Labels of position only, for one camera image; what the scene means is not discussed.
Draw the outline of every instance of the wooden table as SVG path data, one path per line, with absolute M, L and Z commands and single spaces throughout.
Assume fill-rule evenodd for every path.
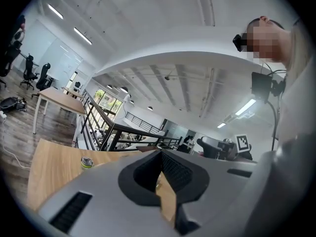
M 72 89 L 69 89 L 67 87 L 64 87 L 63 88 L 64 90 L 68 91 L 70 94 L 73 94 L 74 96 L 76 97 L 79 97 L 79 98 L 83 98 L 83 96 L 81 94 L 79 94 L 78 92 L 72 90 Z
M 30 170 L 27 205 L 37 211 L 47 198 L 80 175 L 83 172 L 80 164 L 82 156 L 92 158 L 94 164 L 98 165 L 137 154 L 141 152 L 83 150 L 40 139 Z M 161 197 L 163 216 L 174 225 L 176 196 L 162 173 L 158 179 L 156 194 Z
M 63 92 L 59 91 L 58 89 L 50 87 L 50 88 L 47 88 L 47 89 L 39 92 L 39 99 L 38 99 L 38 103 L 36 105 L 34 121 L 33 121 L 33 133 L 34 134 L 36 134 L 36 122 L 37 122 L 37 118 L 38 118 L 40 102 L 42 99 L 46 100 L 44 115 L 46 115 L 48 103 L 55 104 L 55 105 L 60 106 L 61 108 L 65 109 L 67 111 L 70 111 L 70 112 L 73 112 L 73 113 L 80 115 L 80 118 L 77 122 L 77 127 L 79 127 L 79 125 L 82 121 L 82 118 L 85 114 L 82 102 L 71 97 L 71 96 L 64 94 Z M 78 134 L 78 129 L 76 129 L 76 131 L 75 131 L 73 141 L 76 140 L 77 134 Z

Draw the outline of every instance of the ceiling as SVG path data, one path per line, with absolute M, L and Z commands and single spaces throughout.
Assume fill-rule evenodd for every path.
M 94 77 L 98 83 L 103 86 L 127 86 L 136 105 L 144 107 L 146 104 L 158 103 L 171 106 L 174 111 L 186 112 L 188 117 L 199 117 L 211 128 L 216 128 L 216 125 L 238 111 L 251 98 L 251 70 L 239 73 L 244 66 L 238 65 L 237 62 L 232 62 L 229 66 L 219 66 L 215 59 L 214 63 L 200 64 L 193 59 L 198 57 L 195 53 L 191 54 L 193 58 L 187 58 L 192 62 L 184 61 L 185 54 L 179 56 L 177 62 L 171 62 L 163 56 L 169 51 L 162 51 L 155 62 L 149 58 L 143 63 L 131 62 L 128 66 L 121 63 L 119 68 L 111 70 L 107 70 L 110 66 L 106 64 L 111 62 L 113 57 L 124 61 L 137 61 L 139 57 L 131 59 L 125 50 L 137 51 L 140 42 L 145 49 L 151 48 L 152 53 L 155 53 L 157 43 L 161 50 L 168 50 L 171 46 L 170 39 L 177 35 L 177 29 L 181 27 L 190 27 L 192 33 L 187 39 L 185 35 L 178 36 L 178 39 L 183 40 L 183 47 L 193 48 L 193 45 L 190 45 L 192 39 L 199 35 L 200 40 L 203 40 L 205 36 L 204 39 L 208 42 L 204 44 L 211 46 L 213 43 L 212 52 L 227 51 L 226 54 L 242 60 L 241 54 L 231 43 L 233 33 L 240 33 L 247 22 L 261 15 L 278 19 L 285 28 L 290 27 L 295 17 L 291 11 L 284 10 L 284 5 L 280 5 L 282 0 L 40 1 L 39 7 L 43 15 L 58 20 L 47 6 L 44 6 L 45 3 L 50 3 L 65 17 L 63 22 L 58 21 L 61 28 L 76 26 L 92 41 L 93 44 L 87 47 L 87 51 L 93 53 L 96 64 L 102 64 L 96 68 L 99 73 Z M 227 34 L 227 31 L 223 30 L 226 28 L 232 32 Z M 169 29 L 175 29 L 168 37 L 169 42 L 167 38 L 161 40 L 160 36 L 164 36 Z M 194 51 L 198 52 L 197 42 L 195 45 Z M 222 56 L 221 64 L 228 58 Z M 257 63 L 251 63 L 250 66 L 253 64 L 254 69 L 258 69 L 260 66 Z M 249 110 L 255 115 L 233 120 L 233 132 L 241 129 L 250 131 L 258 125 L 261 125 L 263 130 L 271 130 L 274 120 L 267 105 L 256 103 Z

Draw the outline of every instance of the qr code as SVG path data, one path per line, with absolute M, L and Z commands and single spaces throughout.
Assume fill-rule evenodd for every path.
M 249 143 L 247 140 L 247 135 L 245 135 L 245 134 L 236 135 L 236 142 L 237 142 L 237 151 L 239 153 L 249 150 Z

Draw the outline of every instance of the floor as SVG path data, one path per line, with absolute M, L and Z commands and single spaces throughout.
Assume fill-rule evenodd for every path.
M 20 86 L 23 74 L 17 69 L 13 69 L 7 77 L 1 79 L 6 82 L 7 87 L 5 88 L 1 83 L 0 101 L 7 97 L 21 97 L 25 98 L 28 103 L 26 112 L 11 111 L 7 113 L 4 124 L 2 123 L 3 120 L 0 120 L 0 166 L 2 175 L 12 194 L 25 204 L 29 170 L 21 168 L 14 156 L 3 150 L 3 145 L 6 150 L 17 156 L 23 166 L 30 167 L 40 138 L 71 146 L 75 133 L 75 127 L 71 124 L 74 114 L 50 104 L 46 116 L 44 116 L 42 113 L 44 112 L 45 101 L 42 101 L 39 108 L 37 133 L 33 134 L 33 118 L 38 101 L 36 96 L 33 99 L 31 98 L 31 95 L 38 91 L 35 83 L 33 83 L 34 90 L 31 88 L 26 90 L 25 84 Z

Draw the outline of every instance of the table leg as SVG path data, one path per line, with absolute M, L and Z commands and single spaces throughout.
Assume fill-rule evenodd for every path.
M 76 125 L 76 130 L 75 130 L 75 135 L 74 135 L 73 143 L 76 142 L 77 135 L 78 135 L 78 133 L 79 133 L 79 131 L 80 131 L 80 124 L 81 124 L 82 119 L 83 119 L 83 115 L 80 115 L 80 118 L 79 118 L 79 120 L 78 120 L 78 122 L 77 122 L 77 125 Z
M 38 112 L 40 108 L 41 96 L 39 96 L 38 103 L 36 104 L 35 114 L 34 114 L 34 121 L 33 121 L 33 133 L 36 134 L 36 121 L 38 119 Z
M 46 105 L 45 105 L 45 109 L 44 109 L 44 115 L 46 115 L 47 106 L 48 106 L 48 101 L 46 100 Z

